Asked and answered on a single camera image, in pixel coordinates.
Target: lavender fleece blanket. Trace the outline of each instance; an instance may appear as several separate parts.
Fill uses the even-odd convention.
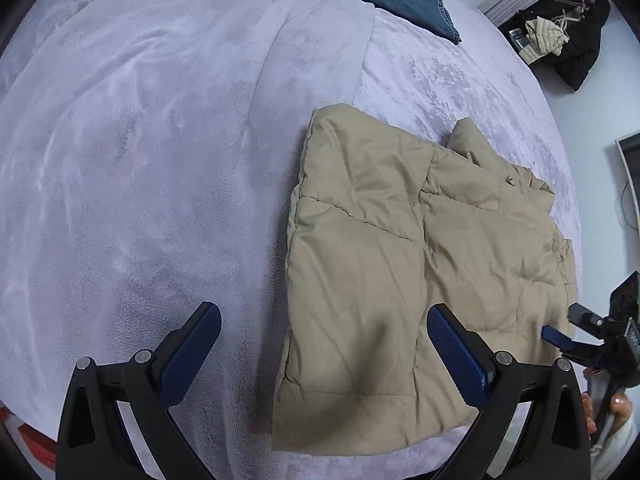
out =
[[[76,359],[154,348],[207,300],[222,334],[172,413],[217,478],[439,466],[464,428],[365,458],[276,453],[270,429],[314,108],[346,102],[442,143],[471,117],[556,192],[579,279],[574,184],[540,87],[477,9],[444,3],[457,46],[359,0],[38,0],[0,58],[0,399],[55,438]]]

